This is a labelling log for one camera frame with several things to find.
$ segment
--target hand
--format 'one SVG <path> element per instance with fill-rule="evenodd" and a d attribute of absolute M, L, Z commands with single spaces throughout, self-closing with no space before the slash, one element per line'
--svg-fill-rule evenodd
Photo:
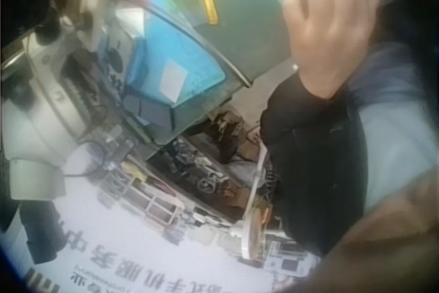
<path fill-rule="evenodd" d="M 378 5 L 379 0 L 284 0 L 292 56 L 309 92 L 330 99 L 363 61 Z"/>

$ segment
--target black jacket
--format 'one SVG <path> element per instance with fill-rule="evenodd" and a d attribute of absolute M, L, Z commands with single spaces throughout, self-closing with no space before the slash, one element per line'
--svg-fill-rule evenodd
<path fill-rule="evenodd" d="M 261 138 L 281 178 L 285 232 L 320 255 L 363 215 L 366 144 L 352 103 L 343 92 L 324 101 L 294 74 L 261 118 Z"/>

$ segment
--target cable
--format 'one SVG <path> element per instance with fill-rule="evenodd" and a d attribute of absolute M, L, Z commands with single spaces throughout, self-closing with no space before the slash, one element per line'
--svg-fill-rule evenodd
<path fill-rule="evenodd" d="M 98 171 L 100 171 L 104 167 L 105 162 L 106 162 L 106 158 L 107 158 L 107 151 L 105 150 L 105 148 L 102 146 L 102 144 L 100 144 L 99 142 L 94 141 L 94 140 L 85 140 L 85 141 L 81 142 L 79 144 L 79 146 L 87 144 L 87 143 L 94 144 L 94 145 L 97 145 L 99 147 L 99 149 L 102 152 L 101 164 L 98 165 L 95 169 L 92 169 L 91 171 L 86 172 L 86 173 L 81 173 L 81 174 L 65 174 L 64 176 L 66 178 L 84 178 L 84 177 L 87 177 L 87 176 L 92 176 L 93 174 L 98 173 Z"/>
<path fill-rule="evenodd" d="M 220 51 L 212 46 L 209 41 L 199 35 L 192 27 L 187 27 L 186 24 L 170 16 L 164 10 L 148 2 L 147 0 L 126 1 L 129 1 L 130 3 L 143 8 L 147 12 L 150 12 L 151 14 L 157 16 L 158 18 L 164 20 L 164 22 L 176 28 L 178 31 L 182 32 L 196 44 L 206 49 L 216 60 L 225 63 L 232 70 L 232 72 L 244 83 L 246 87 L 250 88 L 252 86 L 252 83 L 249 81 L 249 79 L 228 58 L 226 58 Z"/>

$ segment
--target person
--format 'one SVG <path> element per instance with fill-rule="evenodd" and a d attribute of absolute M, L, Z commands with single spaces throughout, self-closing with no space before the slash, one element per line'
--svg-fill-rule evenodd
<path fill-rule="evenodd" d="M 319 256 L 437 165 L 437 62 L 414 51 L 423 34 L 394 29 L 407 3 L 380 10 L 390 28 L 372 44 L 379 0 L 283 2 L 299 71 L 268 100 L 261 138 L 281 179 L 284 230 Z"/>

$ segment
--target paper note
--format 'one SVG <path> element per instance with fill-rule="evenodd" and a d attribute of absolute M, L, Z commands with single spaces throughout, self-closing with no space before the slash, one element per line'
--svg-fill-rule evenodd
<path fill-rule="evenodd" d="M 187 71 L 173 60 L 166 62 L 160 81 L 159 91 L 176 103 L 187 77 Z"/>

